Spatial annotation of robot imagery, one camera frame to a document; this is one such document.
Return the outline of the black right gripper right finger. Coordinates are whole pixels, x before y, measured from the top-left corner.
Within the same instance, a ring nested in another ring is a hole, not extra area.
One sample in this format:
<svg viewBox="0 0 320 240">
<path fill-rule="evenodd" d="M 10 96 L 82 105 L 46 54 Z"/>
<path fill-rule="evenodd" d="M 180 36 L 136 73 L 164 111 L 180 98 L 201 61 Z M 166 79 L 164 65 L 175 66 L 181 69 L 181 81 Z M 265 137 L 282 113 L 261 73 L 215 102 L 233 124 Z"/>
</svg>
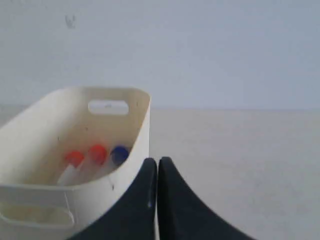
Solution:
<svg viewBox="0 0 320 240">
<path fill-rule="evenodd" d="M 193 192 L 172 159 L 158 164 L 157 221 L 161 240 L 252 240 Z"/>
</svg>

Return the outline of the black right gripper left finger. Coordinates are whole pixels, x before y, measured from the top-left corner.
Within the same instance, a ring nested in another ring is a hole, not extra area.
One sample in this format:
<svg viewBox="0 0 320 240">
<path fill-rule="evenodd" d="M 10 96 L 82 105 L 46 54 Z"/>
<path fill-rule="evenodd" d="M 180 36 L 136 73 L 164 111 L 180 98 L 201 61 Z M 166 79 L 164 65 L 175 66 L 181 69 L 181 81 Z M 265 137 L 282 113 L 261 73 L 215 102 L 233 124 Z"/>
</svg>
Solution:
<svg viewBox="0 0 320 240">
<path fill-rule="evenodd" d="M 157 164 L 146 158 L 132 184 L 98 220 L 71 240 L 154 240 Z"/>
</svg>

